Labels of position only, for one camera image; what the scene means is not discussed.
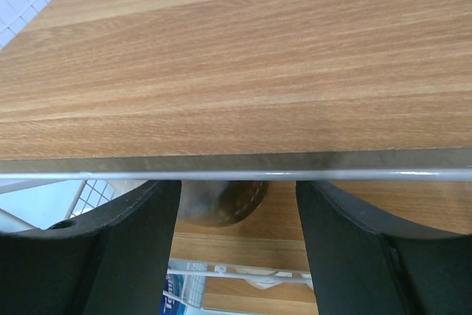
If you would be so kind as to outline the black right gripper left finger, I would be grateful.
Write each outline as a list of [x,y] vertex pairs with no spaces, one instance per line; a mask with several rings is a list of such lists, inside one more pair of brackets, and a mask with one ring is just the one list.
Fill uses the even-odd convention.
[[148,181],[48,229],[1,235],[3,314],[157,314],[181,183]]

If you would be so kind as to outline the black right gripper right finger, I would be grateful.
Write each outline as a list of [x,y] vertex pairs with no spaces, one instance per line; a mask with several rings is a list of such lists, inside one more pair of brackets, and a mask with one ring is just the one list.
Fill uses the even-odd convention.
[[296,183],[321,314],[469,314],[471,237],[397,217],[327,181]]

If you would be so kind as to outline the dark green paper roll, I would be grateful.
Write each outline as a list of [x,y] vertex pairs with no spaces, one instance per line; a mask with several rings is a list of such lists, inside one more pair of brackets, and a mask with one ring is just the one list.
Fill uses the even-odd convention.
[[177,219],[200,226],[237,224],[260,206],[267,192],[267,181],[183,180]]

